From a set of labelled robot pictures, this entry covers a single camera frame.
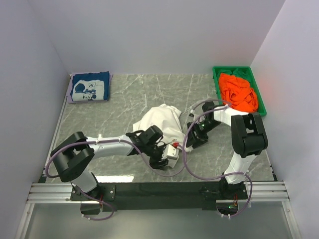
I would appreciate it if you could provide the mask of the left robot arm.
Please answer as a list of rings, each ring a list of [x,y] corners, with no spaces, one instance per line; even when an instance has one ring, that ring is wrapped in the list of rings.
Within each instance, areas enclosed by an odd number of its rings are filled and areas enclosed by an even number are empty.
[[[90,197],[102,196],[102,189],[93,175],[86,168],[89,163],[107,156],[132,156],[145,154],[152,169],[163,169],[168,165],[167,144],[160,144],[163,132],[155,125],[146,130],[129,132],[118,137],[92,138],[79,131],[72,134],[50,155],[57,177],[62,182],[72,183],[76,191]]]

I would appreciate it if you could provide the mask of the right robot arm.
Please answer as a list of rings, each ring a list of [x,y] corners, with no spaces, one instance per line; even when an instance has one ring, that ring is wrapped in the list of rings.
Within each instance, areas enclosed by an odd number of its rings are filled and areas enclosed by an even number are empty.
[[[206,101],[202,105],[202,115],[190,116],[193,122],[187,124],[187,133],[183,141],[184,148],[193,149],[208,142],[208,132],[225,124],[231,128],[233,156],[229,166],[219,180],[217,193],[225,199],[232,199],[244,190],[244,180],[251,163],[268,147],[268,139],[262,117],[258,112],[248,113],[235,110],[227,101]]]

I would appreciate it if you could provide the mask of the white t-shirt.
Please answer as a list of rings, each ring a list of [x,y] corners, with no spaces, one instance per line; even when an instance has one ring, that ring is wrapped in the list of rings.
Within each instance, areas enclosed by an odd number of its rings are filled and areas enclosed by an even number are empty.
[[[140,121],[133,124],[133,131],[146,130],[156,125],[163,132],[164,143],[171,145],[178,143],[182,146],[185,134],[182,132],[180,116],[181,111],[174,106],[162,104],[152,107]]]

